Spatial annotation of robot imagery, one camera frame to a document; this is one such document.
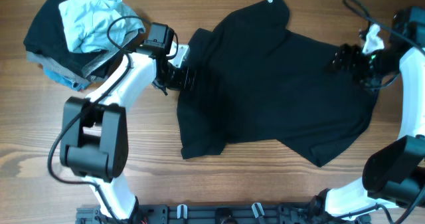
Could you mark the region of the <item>black polo shirt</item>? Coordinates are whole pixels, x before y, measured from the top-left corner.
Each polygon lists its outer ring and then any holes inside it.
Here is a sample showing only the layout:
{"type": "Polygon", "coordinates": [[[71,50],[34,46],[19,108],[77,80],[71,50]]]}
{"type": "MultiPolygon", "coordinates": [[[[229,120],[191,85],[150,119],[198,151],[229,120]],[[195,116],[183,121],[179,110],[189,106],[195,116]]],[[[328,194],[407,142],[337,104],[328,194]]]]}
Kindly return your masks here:
{"type": "Polygon", "coordinates": [[[184,159],[277,140],[321,167],[368,128],[378,94],[327,72],[338,47],[289,31],[289,19],[284,0],[263,0],[194,33],[195,83],[177,104],[184,159]]]}

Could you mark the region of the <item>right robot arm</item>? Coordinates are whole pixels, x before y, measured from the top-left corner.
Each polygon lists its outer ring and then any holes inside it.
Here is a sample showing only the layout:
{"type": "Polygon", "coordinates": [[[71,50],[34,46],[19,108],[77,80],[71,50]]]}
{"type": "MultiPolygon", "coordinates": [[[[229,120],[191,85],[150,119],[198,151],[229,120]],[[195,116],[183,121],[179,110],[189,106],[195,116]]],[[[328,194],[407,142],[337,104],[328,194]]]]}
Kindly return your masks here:
{"type": "Polygon", "coordinates": [[[398,139],[373,154],[359,179],[316,195],[306,210],[306,223],[367,223],[369,213],[403,208],[402,223],[415,207],[424,206],[424,9],[411,6],[393,18],[389,48],[378,36],[385,26],[366,14],[373,25],[362,51],[343,47],[328,70],[347,70],[355,81],[374,89],[388,74],[403,81],[402,122],[398,139]]]}

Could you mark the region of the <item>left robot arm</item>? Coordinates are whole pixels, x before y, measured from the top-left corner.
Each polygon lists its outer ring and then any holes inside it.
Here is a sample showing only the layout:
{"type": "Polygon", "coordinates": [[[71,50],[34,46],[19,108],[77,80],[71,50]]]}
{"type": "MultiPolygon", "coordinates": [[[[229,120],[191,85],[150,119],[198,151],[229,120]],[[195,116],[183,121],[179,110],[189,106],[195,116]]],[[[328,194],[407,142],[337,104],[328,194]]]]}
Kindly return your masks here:
{"type": "Polygon", "coordinates": [[[188,53],[171,27],[153,23],[146,40],[124,55],[99,89],[66,101],[62,131],[53,147],[60,150],[61,164],[79,178],[75,183],[89,185],[99,201],[92,223],[144,223],[124,175],[127,113],[146,86],[163,92],[192,90],[196,72],[183,66],[188,53]]]}

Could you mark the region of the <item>light blue crumpled garment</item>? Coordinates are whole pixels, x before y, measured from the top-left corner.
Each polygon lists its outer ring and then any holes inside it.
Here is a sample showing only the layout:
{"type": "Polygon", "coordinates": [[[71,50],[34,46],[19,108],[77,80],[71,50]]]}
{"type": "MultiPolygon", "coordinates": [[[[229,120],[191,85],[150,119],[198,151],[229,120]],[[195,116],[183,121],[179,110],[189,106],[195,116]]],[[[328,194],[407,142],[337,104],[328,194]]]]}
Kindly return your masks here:
{"type": "Polygon", "coordinates": [[[143,22],[122,0],[65,0],[58,8],[72,53],[112,51],[110,39],[123,46],[128,34],[145,32],[143,22]]]}

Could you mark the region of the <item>blue folded garment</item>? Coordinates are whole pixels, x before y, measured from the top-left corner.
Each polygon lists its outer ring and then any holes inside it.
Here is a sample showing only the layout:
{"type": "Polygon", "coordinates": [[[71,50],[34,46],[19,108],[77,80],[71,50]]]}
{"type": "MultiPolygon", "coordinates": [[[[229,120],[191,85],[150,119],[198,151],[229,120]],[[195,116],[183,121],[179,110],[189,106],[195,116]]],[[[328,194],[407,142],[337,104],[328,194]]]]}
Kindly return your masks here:
{"type": "Polygon", "coordinates": [[[68,78],[47,68],[43,68],[43,71],[49,79],[75,91],[85,90],[91,85],[91,83],[88,81],[79,82],[74,80],[73,78],[68,78]]]}

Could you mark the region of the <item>grey folded garment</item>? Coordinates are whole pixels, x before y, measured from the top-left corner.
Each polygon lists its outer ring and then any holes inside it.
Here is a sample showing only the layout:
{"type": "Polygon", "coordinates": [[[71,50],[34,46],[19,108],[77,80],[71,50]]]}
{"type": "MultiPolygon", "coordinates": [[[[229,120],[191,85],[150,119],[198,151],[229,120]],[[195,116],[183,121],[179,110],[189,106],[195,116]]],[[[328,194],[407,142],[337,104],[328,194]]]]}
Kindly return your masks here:
{"type": "MultiPolygon", "coordinates": [[[[122,47],[124,47],[127,44],[129,44],[130,42],[132,42],[138,36],[139,33],[142,33],[142,32],[141,31],[134,31],[131,34],[128,34],[126,36],[126,38],[125,38],[124,45],[122,47]]],[[[113,45],[116,44],[111,39],[109,41],[113,45]]],[[[107,51],[107,52],[114,52],[114,53],[116,53],[116,56],[117,56],[118,55],[118,48],[115,47],[114,50],[107,51]]],[[[109,65],[109,70],[108,70],[106,76],[103,77],[103,78],[98,77],[98,76],[93,76],[93,75],[90,75],[90,76],[88,76],[86,78],[82,78],[81,76],[78,76],[77,74],[74,74],[73,72],[71,72],[67,68],[64,68],[64,67],[60,66],[58,62],[56,62],[55,60],[53,60],[50,57],[43,56],[43,55],[38,55],[38,54],[35,54],[35,53],[32,53],[32,52],[27,51],[27,58],[28,59],[31,59],[31,58],[37,59],[39,63],[41,63],[43,66],[47,67],[49,70],[55,71],[55,72],[57,72],[57,73],[59,73],[59,74],[61,74],[63,76],[68,77],[68,78],[73,78],[74,80],[79,81],[79,82],[83,82],[83,81],[94,82],[94,81],[97,81],[97,80],[100,80],[100,79],[105,79],[107,77],[109,71],[110,71],[110,66],[112,65],[112,64],[109,65]]]]}

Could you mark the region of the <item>black folded garment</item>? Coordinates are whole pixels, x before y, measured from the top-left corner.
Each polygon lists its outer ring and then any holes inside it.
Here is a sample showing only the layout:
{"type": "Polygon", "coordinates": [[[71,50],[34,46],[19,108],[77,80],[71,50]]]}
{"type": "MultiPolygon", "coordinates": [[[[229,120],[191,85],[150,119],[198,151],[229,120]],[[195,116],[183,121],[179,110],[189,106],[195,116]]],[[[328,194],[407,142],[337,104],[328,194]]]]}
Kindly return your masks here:
{"type": "Polygon", "coordinates": [[[86,78],[90,75],[105,77],[116,53],[72,53],[66,45],[59,4],[65,0],[46,0],[36,14],[23,41],[27,51],[52,58],[60,66],[86,78]]]}

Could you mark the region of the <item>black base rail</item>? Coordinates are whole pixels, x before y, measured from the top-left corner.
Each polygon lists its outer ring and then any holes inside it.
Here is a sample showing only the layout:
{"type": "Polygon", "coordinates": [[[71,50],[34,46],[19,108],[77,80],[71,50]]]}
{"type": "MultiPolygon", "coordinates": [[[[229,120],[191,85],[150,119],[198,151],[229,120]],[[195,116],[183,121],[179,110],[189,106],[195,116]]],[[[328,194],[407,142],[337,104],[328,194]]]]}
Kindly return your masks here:
{"type": "Polygon", "coordinates": [[[309,210],[308,203],[279,205],[140,205],[128,219],[108,217],[99,207],[82,207],[76,212],[77,223],[149,223],[149,224],[220,224],[220,223],[370,223],[362,214],[353,220],[337,219],[326,213],[309,210]]]}

